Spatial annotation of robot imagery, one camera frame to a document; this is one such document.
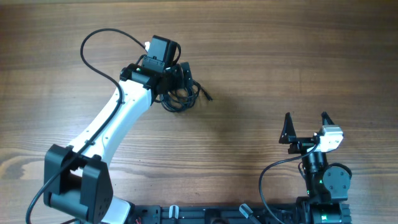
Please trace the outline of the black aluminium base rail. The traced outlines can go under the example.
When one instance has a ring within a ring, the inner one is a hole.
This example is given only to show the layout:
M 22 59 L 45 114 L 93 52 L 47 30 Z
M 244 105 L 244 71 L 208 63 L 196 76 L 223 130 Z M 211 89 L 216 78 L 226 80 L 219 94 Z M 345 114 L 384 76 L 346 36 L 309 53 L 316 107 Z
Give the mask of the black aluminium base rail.
M 348 204 L 307 205 L 307 203 L 272 204 L 253 207 L 180 207 L 137 205 L 127 219 L 133 224 L 212 224 L 212 223 L 320 223 L 351 224 Z

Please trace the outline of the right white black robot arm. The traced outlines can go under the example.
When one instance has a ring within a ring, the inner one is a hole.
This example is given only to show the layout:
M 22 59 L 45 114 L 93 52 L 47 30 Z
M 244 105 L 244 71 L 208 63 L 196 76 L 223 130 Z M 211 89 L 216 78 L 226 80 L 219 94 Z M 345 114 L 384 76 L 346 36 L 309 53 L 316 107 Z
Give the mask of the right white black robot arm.
M 296 135 L 290 113 L 285 115 L 279 142 L 288 144 L 289 154 L 299 154 L 302 174 L 307 188 L 306 197 L 296 199 L 295 223 L 349 224 L 352 222 L 348 204 L 348 190 L 352 171 L 340 163 L 329 163 L 328 152 L 343 141 L 343 130 L 326 112 L 322 113 L 322 126 L 312 137 Z

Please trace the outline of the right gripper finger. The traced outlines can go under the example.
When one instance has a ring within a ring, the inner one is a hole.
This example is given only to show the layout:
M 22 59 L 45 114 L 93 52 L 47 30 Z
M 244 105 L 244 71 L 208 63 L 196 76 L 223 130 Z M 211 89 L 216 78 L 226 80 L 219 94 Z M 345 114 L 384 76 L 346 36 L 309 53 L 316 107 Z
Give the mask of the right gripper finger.
M 321 114 L 321 117 L 322 117 L 322 125 L 334 125 L 334 122 L 331 120 L 326 111 L 324 111 Z
M 295 133 L 292 117 L 290 113 L 286 113 L 284 118 L 284 126 L 279 138 L 279 144 L 291 144 L 294 143 L 296 139 L 297 136 Z

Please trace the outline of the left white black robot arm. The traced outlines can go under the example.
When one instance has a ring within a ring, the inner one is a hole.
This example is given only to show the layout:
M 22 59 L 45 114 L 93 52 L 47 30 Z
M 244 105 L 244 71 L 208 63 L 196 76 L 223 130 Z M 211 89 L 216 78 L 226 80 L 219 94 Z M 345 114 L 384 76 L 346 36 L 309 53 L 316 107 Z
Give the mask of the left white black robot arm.
M 44 160 L 44 204 L 74 223 L 139 223 L 133 203 L 117 198 L 109 175 L 112 158 L 134 123 L 154 103 L 167 111 L 191 108 L 200 92 L 178 43 L 159 36 L 145 54 L 121 70 L 111 99 L 67 146 L 53 145 Z

